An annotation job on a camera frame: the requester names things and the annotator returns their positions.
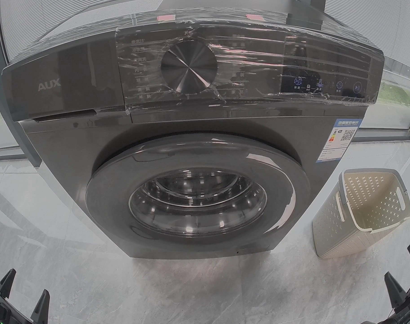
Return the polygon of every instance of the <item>laundry basket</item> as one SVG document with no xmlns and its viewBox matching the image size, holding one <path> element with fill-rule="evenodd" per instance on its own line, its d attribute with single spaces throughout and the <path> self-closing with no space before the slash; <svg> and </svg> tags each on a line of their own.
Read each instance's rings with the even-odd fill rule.
<svg viewBox="0 0 410 324">
<path fill-rule="evenodd" d="M 316 253 L 336 258 L 363 251 L 410 218 L 410 201 L 393 169 L 348 169 L 313 219 Z"/>
</svg>

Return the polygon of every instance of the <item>plastic wrap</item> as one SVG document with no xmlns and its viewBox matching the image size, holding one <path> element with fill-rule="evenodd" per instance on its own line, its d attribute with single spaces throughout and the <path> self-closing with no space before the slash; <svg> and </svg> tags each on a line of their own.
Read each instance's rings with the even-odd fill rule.
<svg viewBox="0 0 410 324">
<path fill-rule="evenodd" d="M 367 83 L 375 75 L 372 58 L 380 61 L 381 54 L 349 41 L 358 34 L 344 34 L 347 29 L 337 22 L 335 34 L 341 38 L 331 35 L 328 22 L 250 9 L 153 11 L 136 19 L 134 29 L 122 25 L 116 35 L 127 112 L 186 100 L 254 104 L 307 99 L 344 105 L 376 100 L 377 90 L 368 92 Z M 183 94 L 167 86 L 160 64 L 171 46 L 192 39 L 213 51 L 218 71 L 208 89 Z"/>
</svg>

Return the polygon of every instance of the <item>pink tag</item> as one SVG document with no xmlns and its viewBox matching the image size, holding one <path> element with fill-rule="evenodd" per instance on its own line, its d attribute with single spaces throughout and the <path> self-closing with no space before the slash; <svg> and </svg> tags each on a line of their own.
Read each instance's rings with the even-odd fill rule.
<svg viewBox="0 0 410 324">
<path fill-rule="evenodd" d="M 251 19 L 251 20 L 261 20 L 262 22 L 265 21 L 265 19 L 263 19 L 262 16 L 258 16 L 257 14 L 246 14 L 246 16 L 248 19 Z"/>
<path fill-rule="evenodd" d="M 168 14 L 168 15 L 165 15 L 165 16 L 158 16 L 157 20 L 159 22 L 165 22 L 165 21 L 168 21 L 168 20 L 175 20 L 175 15 L 174 14 Z"/>
</svg>

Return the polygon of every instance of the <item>tile floor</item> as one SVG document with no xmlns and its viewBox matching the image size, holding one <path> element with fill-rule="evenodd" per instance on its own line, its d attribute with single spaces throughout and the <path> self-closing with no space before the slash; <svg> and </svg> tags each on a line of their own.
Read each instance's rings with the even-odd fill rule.
<svg viewBox="0 0 410 324">
<path fill-rule="evenodd" d="M 367 251 L 334 260 L 316 256 L 311 228 L 338 174 L 360 167 L 399 170 L 410 195 L 410 143 L 352 144 L 273 251 L 161 261 L 128 258 L 44 164 L 0 162 L 0 279 L 17 270 L 10 301 L 28 316 L 49 290 L 49 324 L 377 322 L 391 310 L 386 271 L 410 285 L 410 220 Z"/>
</svg>

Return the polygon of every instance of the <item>gray washing machine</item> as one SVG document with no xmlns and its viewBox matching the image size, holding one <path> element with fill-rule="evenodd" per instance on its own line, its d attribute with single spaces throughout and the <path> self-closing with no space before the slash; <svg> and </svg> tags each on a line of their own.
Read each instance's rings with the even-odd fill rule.
<svg viewBox="0 0 410 324">
<path fill-rule="evenodd" d="M 115 0 L 81 11 L 2 74 L 13 120 L 131 257 L 273 249 L 362 119 L 384 57 L 297 0 Z"/>
</svg>

